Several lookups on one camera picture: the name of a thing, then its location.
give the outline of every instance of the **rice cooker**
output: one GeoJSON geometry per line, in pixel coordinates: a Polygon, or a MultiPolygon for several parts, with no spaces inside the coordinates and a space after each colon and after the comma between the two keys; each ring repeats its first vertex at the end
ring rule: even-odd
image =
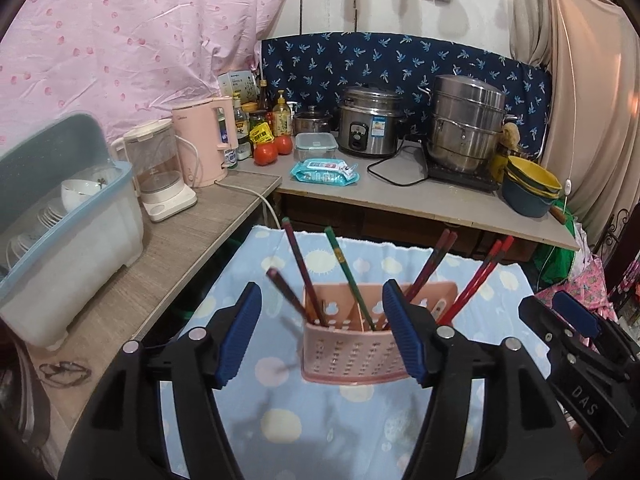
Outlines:
{"type": "Polygon", "coordinates": [[[359,156],[393,155],[403,117],[401,99],[395,92],[347,88],[340,102],[338,146],[343,152],[359,156]]]}

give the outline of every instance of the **white kettle base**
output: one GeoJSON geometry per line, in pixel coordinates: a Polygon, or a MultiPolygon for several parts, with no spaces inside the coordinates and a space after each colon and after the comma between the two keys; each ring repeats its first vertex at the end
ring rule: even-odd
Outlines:
{"type": "Polygon", "coordinates": [[[185,183],[182,183],[182,185],[184,187],[180,193],[168,200],[164,200],[164,202],[147,203],[144,201],[144,194],[142,195],[142,203],[152,222],[160,222],[165,218],[169,218],[169,216],[191,207],[198,201],[194,190],[185,183]]]}

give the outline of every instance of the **green chopsticks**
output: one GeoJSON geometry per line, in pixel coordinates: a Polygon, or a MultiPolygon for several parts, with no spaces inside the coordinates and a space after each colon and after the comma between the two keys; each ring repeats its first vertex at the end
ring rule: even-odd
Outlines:
{"type": "Polygon", "coordinates": [[[326,234],[326,237],[329,239],[329,243],[331,244],[331,247],[334,250],[335,257],[338,260],[338,263],[340,263],[340,266],[342,267],[342,272],[344,272],[344,275],[347,278],[347,282],[349,283],[349,288],[351,289],[351,293],[353,294],[353,297],[356,299],[356,302],[358,303],[360,312],[364,316],[364,319],[367,321],[367,324],[369,325],[370,329],[372,331],[375,331],[376,326],[373,323],[371,316],[369,315],[367,306],[364,304],[364,300],[362,299],[360,290],[356,285],[356,280],[353,279],[353,274],[351,273],[351,269],[347,264],[347,260],[344,259],[344,254],[342,254],[340,245],[338,245],[338,240],[335,238],[334,230],[331,228],[331,226],[329,226],[324,230],[324,234],[326,234]]]}

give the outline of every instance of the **wooden table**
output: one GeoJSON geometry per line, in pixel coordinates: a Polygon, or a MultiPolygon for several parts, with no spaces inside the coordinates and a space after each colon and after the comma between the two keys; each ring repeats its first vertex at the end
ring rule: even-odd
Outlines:
{"type": "MultiPolygon", "coordinates": [[[[222,182],[268,196],[280,177],[230,171],[222,182]]],[[[152,224],[144,214],[144,250],[127,269],[120,269],[87,303],[55,352],[30,347],[33,364],[71,361],[91,370],[85,382],[64,389],[45,384],[51,402],[47,454],[54,468],[97,381],[129,339],[142,339],[186,283],[233,231],[260,205],[255,195],[209,186],[196,190],[198,202],[181,213],[152,224]]]]}
{"type": "MultiPolygon", "coordinates": [[[[433,219],[578,250],[571,233],[549,213],[543,218],[527,218],[516,213],[495,193],[474,191],[435,180],[411,187],[393,186],[367,173],[367,166],[372,160],[340,152],[336,158],[345,160],[349,165],[358,165],[360,180],[356,184],[337,187],[299,182],[289,174],[295,164],[292,156],[281,156],[276,163],[265,167],[256,166],[253,159],[247,159],[239,164],[239,169],[281,177],[279,193],[433,219]]],[[[424,155],[419,146],[411,146],[395,158],[378,165],[375,170],[395,182],[413,182],[424,176],[424,155]]]]}

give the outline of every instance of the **pink electric kettle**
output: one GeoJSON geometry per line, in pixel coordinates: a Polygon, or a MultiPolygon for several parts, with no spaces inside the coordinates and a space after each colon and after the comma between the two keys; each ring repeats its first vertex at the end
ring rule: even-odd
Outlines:
{"type": "Polygon", "coordinates": [[[238,147],[231,97],[188,101],[172,110],[184,181],[192,187],[210,186],[226,177],[225,152],[238,147]],[[218,109],[224,113],[226,132],[220,131],[218,109]]]}

